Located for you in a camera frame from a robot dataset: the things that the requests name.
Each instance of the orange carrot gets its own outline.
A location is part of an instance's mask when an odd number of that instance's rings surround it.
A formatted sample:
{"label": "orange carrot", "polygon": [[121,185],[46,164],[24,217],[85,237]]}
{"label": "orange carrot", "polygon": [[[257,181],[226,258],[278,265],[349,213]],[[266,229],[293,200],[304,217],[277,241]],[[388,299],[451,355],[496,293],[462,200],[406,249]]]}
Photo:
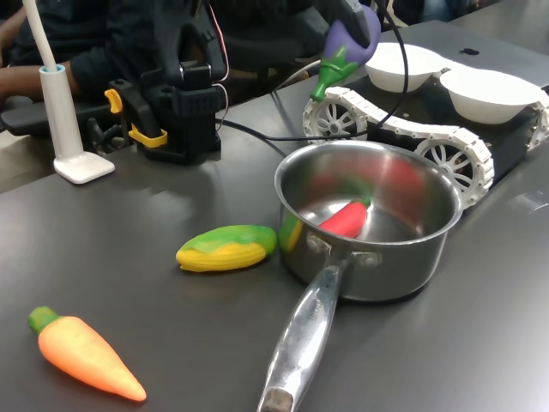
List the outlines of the orange carrot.
{"label": "orange carrot", "polygon": [[134,401],[147,398],[111,346],[79,318],[60,317],[42,306],[28,315],[28,325],[39,335],[42,355],[73,378]]}

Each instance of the paper bowl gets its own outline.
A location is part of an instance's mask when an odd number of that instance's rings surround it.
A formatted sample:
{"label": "paper bowl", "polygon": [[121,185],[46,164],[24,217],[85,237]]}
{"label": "paper bowl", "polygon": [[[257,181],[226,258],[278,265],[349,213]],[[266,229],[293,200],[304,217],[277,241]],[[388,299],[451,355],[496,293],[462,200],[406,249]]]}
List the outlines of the paper bowl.
{"label": "paper bowl", "polygon": [[[408,92],[413,92],[425,80],[444,68],[444,59],[434,51],[405,45],[408,60]],[[378,88],[401,93],[404,88],[404,61],[398,43],[380,43],[376,53],[365,65],[371,82]]]}
{"label": "paper bowl", "polygon": [[448,89],[455,110],[464,118],[482,124],[510,121],[538,101],[541,93],[530,82],[492,70],[451,70],[440,77],[440,82]]}

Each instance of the yellow bracket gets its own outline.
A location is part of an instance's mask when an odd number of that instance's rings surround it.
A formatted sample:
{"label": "yellow bracket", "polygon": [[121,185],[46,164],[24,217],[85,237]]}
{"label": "yellow bracket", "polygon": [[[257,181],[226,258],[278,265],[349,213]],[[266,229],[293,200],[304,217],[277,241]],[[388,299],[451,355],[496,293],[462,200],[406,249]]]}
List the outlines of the yellow bracket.
{"label": "yellow bracket", "polygon": [[158,137],[147,137],[143,135],[133,124],[131,125],[131,130],[128,132],[130,137],[139,143],[147,146],[148,148],[158,148],[164,144],[168,143],[168,133],[162,130],[162,136]]}
{"label": "yellow bracket", "polygon": [[123,105],[122,105],[122,99],[120,98],[120,94],[113,88],[107,90],[105,92],[106,98],[109,100],[109,103],[111,103],[111,113],[112,114],[119,114],[122,112]]}

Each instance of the red chili pepper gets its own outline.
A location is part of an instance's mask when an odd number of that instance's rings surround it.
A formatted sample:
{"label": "red chili pepper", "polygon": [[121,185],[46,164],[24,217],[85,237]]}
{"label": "red chili pepper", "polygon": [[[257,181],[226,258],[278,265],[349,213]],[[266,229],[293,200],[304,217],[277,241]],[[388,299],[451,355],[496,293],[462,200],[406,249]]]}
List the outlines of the red chili pepper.
{"label": "red chili pepper", "polygon": [[360,234],[366,222],[368,206],[370,206],[370,199],[350,202],[319,227],[326,232],[354,238]]}

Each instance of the saucepan handle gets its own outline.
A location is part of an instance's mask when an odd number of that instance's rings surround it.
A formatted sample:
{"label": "saucepan handle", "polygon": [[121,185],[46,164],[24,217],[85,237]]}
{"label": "saucepan handle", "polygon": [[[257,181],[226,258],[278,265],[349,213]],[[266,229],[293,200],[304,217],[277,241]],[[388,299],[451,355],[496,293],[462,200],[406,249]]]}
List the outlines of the saucepan handle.
{"label": "saucepan handle", "polygon": [[301,296],[274,350],[258,412],[293,412],[299,405],[328,340],[347,264],[329,258]]}

